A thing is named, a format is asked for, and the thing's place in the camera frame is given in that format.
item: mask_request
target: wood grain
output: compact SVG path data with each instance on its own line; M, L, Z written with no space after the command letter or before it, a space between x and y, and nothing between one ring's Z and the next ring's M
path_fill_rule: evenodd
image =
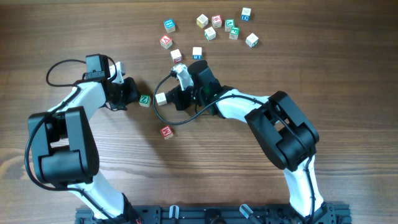
M252 8L250 22L239 20ZM184 1L0 6L1 223L73 223L82 203L46 192L24 171L27 118L62 100L45 73L55 62L106 54L126 64L142 93L151 94L180 49L191 64L203 47L222 85L253 95L286 91L319 130L315 163L326 201L351 205L355 223L398 223L398 3L396 1ZM207 41L200 14L234 18L239 40L217 29ZM165 50L162 21L177 31ZM254 32L259 44L245 38ZM51 81L70 83L85 68L62 65ZM176 82L168 81L160 91ZM202 116L173 127L152 108L98 110L91 119L101 170L134 205L287 203L284 176L262 153L246 124ZM161 107L174 121L193 114Z

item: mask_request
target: red cube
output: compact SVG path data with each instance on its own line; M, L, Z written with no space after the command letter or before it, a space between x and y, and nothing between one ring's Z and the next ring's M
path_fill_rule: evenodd
M168 138L173 137L173 131L170 128L169 125L167 125L166 127L162 128L160 130L160 132L162 133L164 139L168 139Z

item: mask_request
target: cube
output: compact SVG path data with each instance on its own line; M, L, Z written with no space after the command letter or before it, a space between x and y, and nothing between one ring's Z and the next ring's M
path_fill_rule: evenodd
M201 60L201 47L193 47L192 57L193 59Z
M211 24L213 25L214 28L219 28L223 25L223 20L221 19L220 15L213 16L211 18Z
M229 32L229 38L233 40L237 40L239 35L239 28L238 27L232 27L231 32Z
M166 127L162 128L160 130L160 132L162 133L162 136L163 136L164 139L168 139L168 138L173 137L173 131L170 128L169 125L167 125Z
M243 8L243 9L242 9L241 20L243 20L243 21L249 21L249 20L250 20L250 12L251 12L251 9L249 9L249 8Z
M231 31L231 28L235 26L235 21L233 19L225 20L225 32Z
M162 38L160 38L160 44L165 49L168 49L173 44L173 41L170 37L164 35Z
M182 55L179 49L171 51L170 54L172 55L174 63L180 62L182 60Z
M138 103L139 103L141 106L149 107L149 105L150 105L150 96L149 96L149 95L141 95L141 96L139 97Z
M156 94L155 98L159 106L167 104L166 95L164 93Z
M214 28L209 27L205 29L205 37L207 40L213 40L214 38L216 38L216 31L214 30Z
M259 42L259 38L254 34L250 34L246 38L246 43L248 44L249 47L254 47L258 42Z
M175 24L172 19L167 19L164 21L164 27L166 28L167 33L175 31Z
M209 19L205 15L200 15L197 19L197 24L200 28L204 28L209 23Z

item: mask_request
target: wooden surface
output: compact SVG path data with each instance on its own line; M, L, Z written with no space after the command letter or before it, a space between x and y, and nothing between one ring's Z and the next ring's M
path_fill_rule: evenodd
M252 20L240 21L242 7ZM27 180L27 118L60 102L69 88L45 84L67 58L106 54L126 65L143 94L173 66L170 50L191 64L203 47L222 85L252 95L286 91L318 129L318 186L328 202L351 205L355 223L398 222L398 4L387 1L137 2L0 6L0 222L73 223L74 195L47 192ZM236 19L239 40L224 27L207 41L200 14ZM159 39L172 18L173 46ZM254 32L259 44L244 40ZM51 81L85 71L62 65ZM160 91L177 84L168 81ZM161 107L174 121L193 114ZM100 109L90 120L101 170L134 205L288 203L281 170L265 157L246 124L202 116L173 127L138 103L127 112Z

